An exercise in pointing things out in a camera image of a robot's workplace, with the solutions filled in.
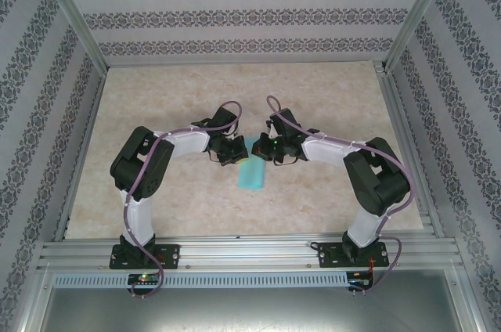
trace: green sponge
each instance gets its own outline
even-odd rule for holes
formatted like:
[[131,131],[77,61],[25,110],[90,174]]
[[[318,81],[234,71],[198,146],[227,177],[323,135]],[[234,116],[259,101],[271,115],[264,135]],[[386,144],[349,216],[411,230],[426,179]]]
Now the green sponge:
[[245,138],[245,147],[249,153],[249,159],[240,164],[238,187],[241,189],[262,189],[265,181],[266,161],[253,154],[252,145],[259,138]]

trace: marble-patterned surface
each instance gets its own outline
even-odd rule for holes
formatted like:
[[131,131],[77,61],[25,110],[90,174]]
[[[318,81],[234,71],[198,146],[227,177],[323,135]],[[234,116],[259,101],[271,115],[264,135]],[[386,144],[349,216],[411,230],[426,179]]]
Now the marble-patterned surface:
[[[344,139],[395,134],[371,62],[270,63],[111,69],[67,238],[118,237],[122,204],[109,169],[132,130],[157,131],[211,117],[228,99],[243,105],[240,133],[258,136],[273,94],[306,128]],[[206,153],[176,158],[154,196],[157,236],[343,232],[359,208],[346,171],[299,161],[266,164],[265,187],[237,187],[239,165],[221,167]],[[386,229],[421,229],[416,205]]]

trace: patterned wallpaper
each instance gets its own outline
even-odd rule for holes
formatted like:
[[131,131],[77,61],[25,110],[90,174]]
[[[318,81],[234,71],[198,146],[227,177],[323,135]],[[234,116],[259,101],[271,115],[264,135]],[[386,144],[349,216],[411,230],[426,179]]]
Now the patterned wallpaper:
[[0,0],[0,330],[52,240],[103,78],[56,0]]
[[501,330],[501,0],[434,0],[393,70],[442,225]]
[[382,60],[414,0],[75,2],[113,66]]

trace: damask wall panel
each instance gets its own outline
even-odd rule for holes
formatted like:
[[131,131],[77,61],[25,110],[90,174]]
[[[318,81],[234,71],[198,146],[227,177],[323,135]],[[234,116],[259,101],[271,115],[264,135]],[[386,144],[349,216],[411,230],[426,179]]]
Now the damask wall panel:
[[442,225],[501,330],[499,0],[433,0],[395,82]]
[[57,0],[0,0],[0,330],[54,238],[100,75]]
[[382,60],[414,0],[75,0],[110,65]]

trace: perforated metal strip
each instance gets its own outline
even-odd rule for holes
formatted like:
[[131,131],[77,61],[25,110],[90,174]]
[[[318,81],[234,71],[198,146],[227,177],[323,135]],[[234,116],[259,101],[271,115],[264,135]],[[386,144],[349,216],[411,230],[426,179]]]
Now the perforated metal strip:
[[[127,273],[56,275],[56,289],[124,289]],[[164,278],[166,288],[256,288],[256,287],[346,287],[346,272],[318,273],[172,273]],[[139,285],[149,288],[152,285]]]

